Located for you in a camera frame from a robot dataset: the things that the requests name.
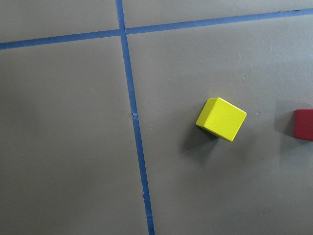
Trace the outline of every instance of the red block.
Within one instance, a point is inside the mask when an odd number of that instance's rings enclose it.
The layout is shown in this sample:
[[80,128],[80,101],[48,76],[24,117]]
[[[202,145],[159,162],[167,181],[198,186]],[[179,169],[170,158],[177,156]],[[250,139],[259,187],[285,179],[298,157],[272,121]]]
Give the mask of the red block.
[[297,139],[313,141],[313,109],[295,111],[293,136]]

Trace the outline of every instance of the blue tape strip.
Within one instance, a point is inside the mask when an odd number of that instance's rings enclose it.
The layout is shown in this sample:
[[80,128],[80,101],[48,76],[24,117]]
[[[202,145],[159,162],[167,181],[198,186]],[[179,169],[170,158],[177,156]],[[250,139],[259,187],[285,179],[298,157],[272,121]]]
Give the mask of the blue tape strip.
[[265,19],[292,17],[292,16],[304,16],[304,15],[312,15],[312,14],[313,14],[313,8],[310,8],[310,9],[303,9],[303,10],[280,11],[280,12],[272,12],[272,13],[265,13],[265,14],[224,17],[224,18],[199,20],[199,21],[166,23],[166,24],[158,24],[158,25],[152,25],[152,26],[127,28],[126,34],[147,33],[147,32],[165,31],[165,30],[172,30],[172,29],[179,29],[179,28],[191,28],[191,27],[208,26],[208,25],[214,25],[214,24],[256,21],[256,20],[265,20]]
[[30,39],[9,43],[0,43],[0,50],[11,49],[17,47],[29,47],[43,44],[51,44],[51,43],[63,43],[63,42],[71,42],[71,41],[79,41],[85,39],[94,39],[94,38],[106,38],[112,36],[119,36],[120,30],[107,30],[107,31],[99,31],[93,33],[79,33],[65,36],[57,36],[57,37],[49,37],[49,38],[38,38],[38,39]]
[[122,0],[116,0],[116,9],[117,9],[120,34],[121,34],[121,43],[122,43],[122,49],[123,49],[123,57],[124,57],[126,79],[127,79],[127,85],[128,85],[129,100],[131,104],[131,112],[133,114],[134,134],[135,134],[135,140],[136,140],[141,184],[142,184],[144,203],[145,203],[145,209],[146,209],[148,231],[149,231],[149,235],[155,235],[146,164],[145,164],[145,158],[144,158],[144,153],[143,153],[142,138],[141,138],[138,112],[137,112],[137,104],[136,104],[136,96],[135,96],[135,91],[134,91],[134,80],[133,80],[131,59],[130,59],[130,54],[129,54],[128,40],[126,36],[126,31],[125,31],[125,19],[124,19]]

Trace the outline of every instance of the gray surface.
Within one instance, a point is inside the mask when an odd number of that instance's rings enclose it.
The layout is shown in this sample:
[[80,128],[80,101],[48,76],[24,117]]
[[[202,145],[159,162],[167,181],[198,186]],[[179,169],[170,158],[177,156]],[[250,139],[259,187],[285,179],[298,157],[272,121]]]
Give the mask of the gray surface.
[[119,37],[0,51],[0,234],[146,235]]
[[[129,36],[159,235],[313,234],[313,16]],[[247,112],[233,143],[195,126],[210,97]]]
[[117,28],[113,0],[0,1],[0,43]]
[[126,27],[312,8],[312,0],[124,0]]

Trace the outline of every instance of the cube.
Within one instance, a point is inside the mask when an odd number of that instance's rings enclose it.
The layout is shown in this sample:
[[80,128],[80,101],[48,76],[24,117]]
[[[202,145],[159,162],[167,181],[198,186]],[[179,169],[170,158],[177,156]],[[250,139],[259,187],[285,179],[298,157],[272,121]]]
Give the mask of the cube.
[[196,125],[232,142],[245,118],[246,112],[218,97],[207,100]]
[[313,141],[313,109],[295,111],[293,136],[297,139]]

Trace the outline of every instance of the yellow block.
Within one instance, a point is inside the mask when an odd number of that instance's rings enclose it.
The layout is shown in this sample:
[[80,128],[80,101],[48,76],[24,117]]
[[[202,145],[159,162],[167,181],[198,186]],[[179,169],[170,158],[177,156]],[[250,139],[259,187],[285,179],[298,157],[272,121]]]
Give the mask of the yellow block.
[[208,99],[196,125],[232,142],[246,118],[246,112],[222,98]]

